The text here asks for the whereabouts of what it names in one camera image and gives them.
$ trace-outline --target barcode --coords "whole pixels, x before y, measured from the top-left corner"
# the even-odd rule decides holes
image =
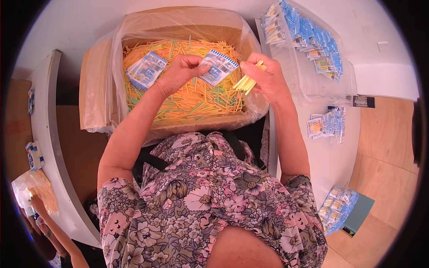
[[[220,70],[222,72],[230,72],[230,70],[228,68],[226,68],[225,66],[223,66],[223,65],[220,67]]]

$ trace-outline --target clear plastic container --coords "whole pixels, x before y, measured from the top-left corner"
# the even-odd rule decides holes
[[[353,65],[347,60],[340,36],[327,23],[306,8],[293,1],[286,2],[289,2],[292,7],[296,7],[302,17],[310,18],[315,25],[331,33],[337,43],[344,71],[338,83],[324,75],[317,74],[313,61],[306,57],[305,52],[297,51],[293,45],[292,38],[287,35],[283,43],[270,44],[269,47],[272,58],[281,64],[283,75],[290,91],[297,93],[300,106],[311,104],[352,106],[352,95],[356,93],[356,80]],[[276,8],[281,13],[281,7],[278,3],[276,3]],[[289,28],[286,20],[283,16],[281,18],[288,33]]]

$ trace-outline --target woman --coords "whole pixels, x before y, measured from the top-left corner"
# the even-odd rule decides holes
[[[108,267],[320,267],[327,252],[309,179],[307,150],[280,64],[253,53],[242,71],[272,104],[281,178],[237,158],[220,132],[165,139],[144,165],[142,191],[131,169],[162,102],[207,72],[179,55],[111,136],[98,169],[100,233]],[[268,66],[260,70],[263,60]]]
[[[55,236],[56,243],[53,243],[55,248],[61,252],[61,257],[65,258],[70,254],[70,260],[73,267],[89,268],[80,249],[73,243],[69,236],[54,222],[45,209],[45,204],[38,196],[33,196],[29,203],[34,210],[39,214],[39,220],[43,233],[46,237],[51,237],[51,233]]]

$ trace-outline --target woman's right hand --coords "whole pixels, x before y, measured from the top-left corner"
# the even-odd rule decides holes
[[[260,60],[267,66],[265,71],[255,65]],[[261,53],[252,53],[247,61],[240,63],[240,67],[245,75],[256,81],[252,90],[262,94],[267,102],[276,105],[282,103],[285,98],[290,98],[290,91],[278,61]]]

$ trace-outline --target woman's arm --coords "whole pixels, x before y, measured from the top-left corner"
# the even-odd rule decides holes
[[[107,143],[98,166],[97,189],[111,178],[133,182],[131,169],[163,101],[193,77],[208,72],[210,66],[198,66],[201,61],[199,56],[176,56],[158,81],[145,92]]]
[[[58,239],[55,237],[55,235],[51,232],[51,230],[45,224],[45,221],[43,220],[42,216],[37,218],[36,224],[37,224],[37,227],[40,229],[40,231],[49,239],[49,241],[55,247],[55,249],[58,252],[58,255],[60,257],[65,258],[68,255],[67,250],[63,247],[63,245],[61,245],[61,243],[58,241]]]
[[[254,64],[259,60],[267,65],[262,71]],[[247,62],[240,64],[243,72],[257,82],[254,91],[263,94],[271,103],[276,124],[278,157],[281,178],[285,184],[294,175],[310,176],[307,148],[298,124],[298,114],[278,61],[259,53],[252,53]]]
[[[38,196],[33,196],[31,198],[31,205],[34,207],[36,212],[40,217],[45,221],[45,224],[50,228],[52,233],[56,236],[58,241],[63,245],[63,247],[70,254],[70,259],[72,261],[73,267],[83,267],[89,268],[88,263],[83,257],[80,249],[73,243],[69,236],[52,220],[48,212],[46,212],[45,204]]]

